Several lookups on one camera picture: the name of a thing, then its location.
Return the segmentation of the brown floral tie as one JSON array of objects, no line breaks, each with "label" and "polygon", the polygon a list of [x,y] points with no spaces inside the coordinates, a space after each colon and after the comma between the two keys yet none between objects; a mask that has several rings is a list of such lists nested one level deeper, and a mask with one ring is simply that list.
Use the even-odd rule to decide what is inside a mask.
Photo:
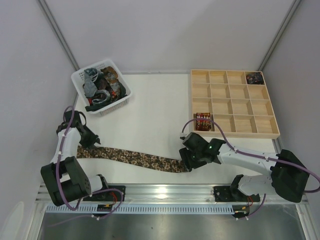
[{"label": "brown floral tie", "polygon": [[78,146],[76,157],[80,159],[112,160],[167,173],[186,173],[188,171],[185,164],[179,159],[112,147],[85,148]]}]

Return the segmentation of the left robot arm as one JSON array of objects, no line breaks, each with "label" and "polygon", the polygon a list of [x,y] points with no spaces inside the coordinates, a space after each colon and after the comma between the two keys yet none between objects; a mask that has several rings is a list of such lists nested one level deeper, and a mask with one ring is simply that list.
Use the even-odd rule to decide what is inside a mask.
[{"label": "left robot arm", "polygon": [[71,211],[78,209],[82,199],[108,188],[103,175],[88,177],[77,160],[78,147],[87,150],[101,143],[99,136],[82,122],[84,117],[83,112],[72,107],[64,111],[63,122],[56,130],[55,154],[40,170],[53,204],[57,207],[65,205]]}]

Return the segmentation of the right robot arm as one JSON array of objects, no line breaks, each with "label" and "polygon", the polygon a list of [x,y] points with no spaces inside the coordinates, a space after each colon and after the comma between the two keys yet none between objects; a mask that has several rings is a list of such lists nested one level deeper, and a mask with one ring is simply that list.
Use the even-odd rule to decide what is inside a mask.
[{"label": "right robot arm", "polygon": [[188,171],[216,163],[258,173],[255,176],[237,175],[230,187],[233,193],[245,196],[277,194],[293,203],[302,200],[310,174],[303,170],[305,166],[289,150],[259,152],[237,148],[222,139],[206,141],[194,133],[182,138],[182,144],[184,147],[179,153]]}]

